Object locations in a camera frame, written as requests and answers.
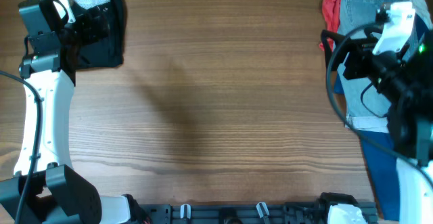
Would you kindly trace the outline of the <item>black shorts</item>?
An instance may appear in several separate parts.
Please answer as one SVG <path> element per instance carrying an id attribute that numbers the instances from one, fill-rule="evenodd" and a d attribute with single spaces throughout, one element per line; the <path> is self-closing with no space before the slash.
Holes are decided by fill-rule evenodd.
<path id="1" fill-rule="evenodd" d="M 115 68 L 123 64 L 123 0 L 73 0 L 72 25 L 81 41 L 78 69 Z"/>

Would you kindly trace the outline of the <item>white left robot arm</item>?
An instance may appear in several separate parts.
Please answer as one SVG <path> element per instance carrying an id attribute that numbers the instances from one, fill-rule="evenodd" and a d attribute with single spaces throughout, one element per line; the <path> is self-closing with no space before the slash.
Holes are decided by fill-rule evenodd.
<path id="1" fill-rule="evenodd" d="M 72 167 L 69 113 L 82 44 L 105 33 L 105 16 L 68 24 L 58 14 L 23 14 L 34 49 L 20 65 L 26 116 L 20 156 L 1 182 L 1 205 L 16 223 L 151 223 L 130 195 L 100 196 Z"/>

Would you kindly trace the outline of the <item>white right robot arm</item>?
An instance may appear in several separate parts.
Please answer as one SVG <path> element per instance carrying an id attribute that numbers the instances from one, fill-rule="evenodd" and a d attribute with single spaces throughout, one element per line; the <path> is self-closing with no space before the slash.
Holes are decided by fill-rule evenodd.
<path id="1" fill-rule="evenodd" d="M 359 137 L 396 158 L 400 185 L 400 222 L 432 222 L 432 31 L 421 39 L 408 61 L 400 52 L 372 52 L 375 37 L 351 39 L 323 30 L 321 40 L 335 40 L 331 50 L 325 45 L 327 74 L 334 63 L 347 62 L 344 77 L 367 78 L 391 106 L 386 113 L 387 127 L 394 142 L 387 149 L 360 134 Z"/>

